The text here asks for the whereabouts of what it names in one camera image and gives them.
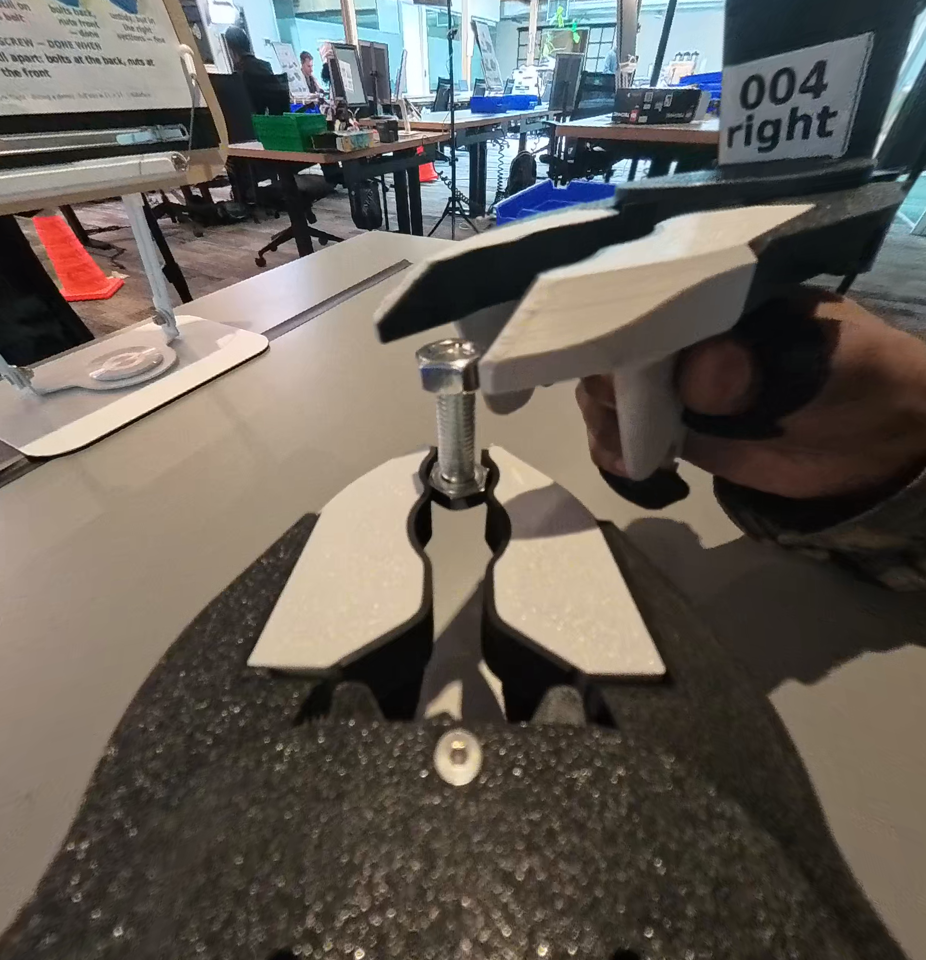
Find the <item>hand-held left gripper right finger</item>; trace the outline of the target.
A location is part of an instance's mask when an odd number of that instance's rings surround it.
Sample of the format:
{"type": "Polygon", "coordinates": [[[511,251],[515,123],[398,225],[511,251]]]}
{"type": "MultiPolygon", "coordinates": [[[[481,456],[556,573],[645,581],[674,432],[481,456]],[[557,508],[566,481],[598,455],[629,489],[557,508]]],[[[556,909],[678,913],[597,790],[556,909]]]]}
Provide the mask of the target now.
{"type": "Polygon", "coordinates": [[[510,534],[493,566],[502,622],[555,661],[601,681],[659,680],[666,667],[593,514],[501,446],[493,497],[510,534]]]}

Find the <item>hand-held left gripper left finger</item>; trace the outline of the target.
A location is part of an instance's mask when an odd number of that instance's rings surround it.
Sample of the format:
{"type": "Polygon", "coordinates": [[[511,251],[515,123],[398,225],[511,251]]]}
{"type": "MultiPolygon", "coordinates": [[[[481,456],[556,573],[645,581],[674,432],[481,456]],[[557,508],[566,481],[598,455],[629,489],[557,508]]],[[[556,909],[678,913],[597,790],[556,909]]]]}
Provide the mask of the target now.
{"type": "Polygon", "coordinates": [[[428,456],[384,462],[325,504],[247,666],[329,671],[421,610],[425,564],[409,520],[428,456]]]}

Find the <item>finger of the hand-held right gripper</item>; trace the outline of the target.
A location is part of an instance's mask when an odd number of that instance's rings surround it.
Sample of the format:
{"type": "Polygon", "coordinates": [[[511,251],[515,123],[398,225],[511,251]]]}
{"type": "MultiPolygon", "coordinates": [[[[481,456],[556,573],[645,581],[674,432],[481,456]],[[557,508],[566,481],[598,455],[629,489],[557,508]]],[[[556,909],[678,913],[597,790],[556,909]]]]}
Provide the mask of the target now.
{"type": "Polygon", "coordinates": [[[374,314],[397,342],[481,310],[518,302],[542,274],[649,234],[656,206],[573,206],[495,227],[422,260],[374,314]]]}
{"type": "Polygon", "coordinates": [[[484,393],[609,375],[624,474],[642,482],[668,469],[685,436],[677,355],[740,320],[757,271],[753,244],[812,209],[792,202],[684,214],[540,274],[481,359],[484,393]]]}

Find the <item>large silver hex nut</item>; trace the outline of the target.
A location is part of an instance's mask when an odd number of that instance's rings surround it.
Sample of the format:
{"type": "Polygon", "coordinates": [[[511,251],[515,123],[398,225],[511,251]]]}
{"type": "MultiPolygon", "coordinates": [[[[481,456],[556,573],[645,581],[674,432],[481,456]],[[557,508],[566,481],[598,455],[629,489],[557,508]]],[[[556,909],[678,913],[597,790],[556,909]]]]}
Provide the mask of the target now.
{"type": "Polygon", "coordinates": [[[483,506],[493,491],[496,477],[497,471],[492,465],[481,465],[477,468],[474,479],[451,483],[445,479],[440,465],[436,463],[427,477],[429,499],[449,511],[465,511],[483,506]]]}

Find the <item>large silver hex bolt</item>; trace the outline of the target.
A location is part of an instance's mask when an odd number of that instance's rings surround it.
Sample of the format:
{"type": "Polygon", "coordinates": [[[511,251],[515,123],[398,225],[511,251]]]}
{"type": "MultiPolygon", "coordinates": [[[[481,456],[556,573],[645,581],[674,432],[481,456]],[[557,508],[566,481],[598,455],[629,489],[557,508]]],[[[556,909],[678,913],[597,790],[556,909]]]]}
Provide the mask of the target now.
{"type": "Polygon", "coordinates": [[[482,465],[475,409],[480,351],[472,342],[450,338],[422,346],[416,359],[421,388],[435,399],[437,464],[451,483],[470,481],[482,465]]]}

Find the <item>person's right hand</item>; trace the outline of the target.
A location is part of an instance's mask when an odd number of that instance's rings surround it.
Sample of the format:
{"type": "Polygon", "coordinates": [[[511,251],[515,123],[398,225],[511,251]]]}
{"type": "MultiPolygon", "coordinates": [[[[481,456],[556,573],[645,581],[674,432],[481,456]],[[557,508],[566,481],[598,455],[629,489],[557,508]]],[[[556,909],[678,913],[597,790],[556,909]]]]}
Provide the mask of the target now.
{"type": "MultiPolygon", "coordinates": [[[[829,379],[816,398],[781,422],[777,438],[687,432],[684,459],[714,477],[788,499],[882,494],[926,467],[926,343],[860,304],[810,288],[783,313],[826,335],[829,379]]],[[[734,416],[754,408],[757,361],[731,333],[685,350],[676,384],[687,412],[734,416]]],[[[624,476],[613,380],[576,386],[594,464],[624,476]]]]}

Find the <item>light stand tripod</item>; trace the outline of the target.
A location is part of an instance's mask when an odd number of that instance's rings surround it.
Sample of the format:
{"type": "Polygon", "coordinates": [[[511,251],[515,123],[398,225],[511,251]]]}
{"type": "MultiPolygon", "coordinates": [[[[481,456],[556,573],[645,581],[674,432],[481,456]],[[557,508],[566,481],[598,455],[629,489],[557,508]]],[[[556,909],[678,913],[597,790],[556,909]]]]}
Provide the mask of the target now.
{"type": "Polygon", "coordinates": [[[450,239],[456,239],[456,226],[457,219],[462,218],[463,221],[468,224],[473,232],[477,232],[477,228],[473,222],[469,219],[469,214],[465,207],[464,202],[461,199],[461,195],[457,188],[457,133],[456,133],[456,111],[455,111],[455,95],[456,95],[456,77],[455,77],[455,46],[456,38],[458,35],[457,29],[453,25],[453,12],[452,12],[452,2],[445,1],[445,10],[446,10],[446,48],[447,48],[447,70],[448,70],[448,80],[449,80],[449,92],[448,99],[446,100],[446,105],[448,109],[448,147],[449,147],[449,196],[443,212],[443,215],[438,219],[434,225],[434,230],[436,230],[446,218],[449,219],[449,229],[450,229],[450,239]]]}

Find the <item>black printed carton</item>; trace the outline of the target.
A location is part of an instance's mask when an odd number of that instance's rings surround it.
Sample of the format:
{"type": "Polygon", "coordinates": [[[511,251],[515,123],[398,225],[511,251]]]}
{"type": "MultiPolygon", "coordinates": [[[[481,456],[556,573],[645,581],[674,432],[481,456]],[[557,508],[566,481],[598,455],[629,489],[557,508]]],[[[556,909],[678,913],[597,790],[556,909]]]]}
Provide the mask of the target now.
{"type": "Polygon", "coordinates": [[[697,86],[621,88],[615,94],[612,122],[626,126],[702,122],[710,99],[709,91],[697,86]]]}

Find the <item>brown office desk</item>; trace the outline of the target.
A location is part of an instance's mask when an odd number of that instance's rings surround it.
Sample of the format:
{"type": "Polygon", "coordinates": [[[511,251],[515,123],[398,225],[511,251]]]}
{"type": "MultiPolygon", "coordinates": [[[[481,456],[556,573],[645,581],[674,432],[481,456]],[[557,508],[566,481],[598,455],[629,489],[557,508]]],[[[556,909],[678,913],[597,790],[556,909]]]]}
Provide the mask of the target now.
{"type": "Polygon", "coordinates": [[[574,181],[620,182],[614,169],[627,163],[628,179],[640,165],[648,177],[712,168],[717,162],[719,122],[709,119],[675,125],[617,124],[611,114],[575,121],[551,121],[542,161],[557,186],[574,181]]]}
{"type": "Polygon", "coordinates": [[[411,132],[397,141],[379,142],[369,150],[329,153],[265,150],[260,142],[249,141],[229,145],[227,160],[263,163],[274,167],[278,188],[280,174],[289,174],[291,177],[311,166],[339,165],[342,183],[348,188],[363,180],[376,180],[384,175],[392,175],[397,207],[397,231],[421,236],[423,222],[419,167],[422,163],[434,160],[436,148],[443,142],[442,139],[437,133],[411,132]]]}

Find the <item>light wood office desk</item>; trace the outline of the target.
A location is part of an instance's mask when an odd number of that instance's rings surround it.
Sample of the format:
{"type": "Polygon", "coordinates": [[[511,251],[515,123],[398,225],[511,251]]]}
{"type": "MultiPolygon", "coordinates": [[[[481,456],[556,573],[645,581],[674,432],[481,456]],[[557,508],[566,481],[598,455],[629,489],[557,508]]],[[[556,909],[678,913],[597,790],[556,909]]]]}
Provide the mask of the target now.
{"type": "Polygon", "coordinates": [[[427,112],[409,120],[406,128],[413,133],[438,134],[455,150],[466,151],[469,159],[469,218],[486,213],[488,185],[488,143],[509,135],[518,136],[518,149],[526,147],[529,134],[543,134],[546,123],[555,114],[537,106],[522,111],[496,114],[473,113],[469,109],[427,112]]]}

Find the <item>black office chair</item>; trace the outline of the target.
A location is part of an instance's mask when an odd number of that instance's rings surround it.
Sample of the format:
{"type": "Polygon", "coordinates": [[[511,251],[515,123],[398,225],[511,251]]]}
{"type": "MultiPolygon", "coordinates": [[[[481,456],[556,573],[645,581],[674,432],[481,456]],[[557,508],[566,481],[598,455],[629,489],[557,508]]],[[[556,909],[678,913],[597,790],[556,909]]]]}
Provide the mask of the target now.
{"type": "Polygon", "coordinates": [[[314,252],[314,242],[321,247],[330,243],[341,243],[343,237],[315,228],[316,214],[314,205],[329,197],[335,191],[335,185],[328,182],[322,174],[297,173],[280,174],[279,189],[289,217],[289,226],[275,234],[265,246],[255,254],[254,262],[258,268],[267,266],[267,255],[292,241],[298,255],[307,257],[314,252]]]}

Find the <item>dark upright monitor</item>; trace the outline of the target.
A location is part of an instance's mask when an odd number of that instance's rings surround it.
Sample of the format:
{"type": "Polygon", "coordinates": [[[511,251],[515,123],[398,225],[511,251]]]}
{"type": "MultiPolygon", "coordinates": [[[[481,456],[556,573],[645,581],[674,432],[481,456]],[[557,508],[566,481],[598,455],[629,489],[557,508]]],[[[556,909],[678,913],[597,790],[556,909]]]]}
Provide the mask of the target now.
{"type": "Polygon", "coordinates": [[[572,112],[585,60],[585,55],[582,53],[555,55],[547,97],[547,105],[554,114],[565,116],[572,112]]]}

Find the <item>black computer monitor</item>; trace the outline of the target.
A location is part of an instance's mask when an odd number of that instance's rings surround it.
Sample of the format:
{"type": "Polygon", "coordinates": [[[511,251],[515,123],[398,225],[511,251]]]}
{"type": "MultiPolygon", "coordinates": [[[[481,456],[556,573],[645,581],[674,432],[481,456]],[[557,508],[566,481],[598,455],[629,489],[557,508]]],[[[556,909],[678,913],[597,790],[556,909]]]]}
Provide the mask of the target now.
{"type": "Polygon", "coordinates": [[[366,98],[376,114],[383,114],[392,104],[388,45],[361,40],[358,51],[366,98]]]}

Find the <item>green plastic bin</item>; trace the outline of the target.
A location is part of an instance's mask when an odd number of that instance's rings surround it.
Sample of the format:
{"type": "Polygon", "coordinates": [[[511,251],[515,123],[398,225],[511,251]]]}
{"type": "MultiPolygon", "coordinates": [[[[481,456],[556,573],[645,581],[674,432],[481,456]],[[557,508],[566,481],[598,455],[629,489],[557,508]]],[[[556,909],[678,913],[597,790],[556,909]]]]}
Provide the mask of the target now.
{"type": "Polygon", "coordinates": [[[327,133],[321,112],[295,111],[282,114],[253,114],[253,131],[267,151],[312,152],[314,138],[327,133]]]}

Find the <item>white metal stand base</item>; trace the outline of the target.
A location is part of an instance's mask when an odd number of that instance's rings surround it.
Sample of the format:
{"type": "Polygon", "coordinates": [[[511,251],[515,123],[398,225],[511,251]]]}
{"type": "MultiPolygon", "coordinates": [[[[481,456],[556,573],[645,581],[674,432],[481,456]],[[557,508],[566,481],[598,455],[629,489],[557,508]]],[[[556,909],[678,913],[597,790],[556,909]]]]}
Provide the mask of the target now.
{"type": "Polygon", "coordinates": [[[0,442],[34,460],[84,450],[264,354],[266,336],[177,317],[143,198],[122,198],[152,294],[154,317],[35,366],[0,354],[0,442]]]}

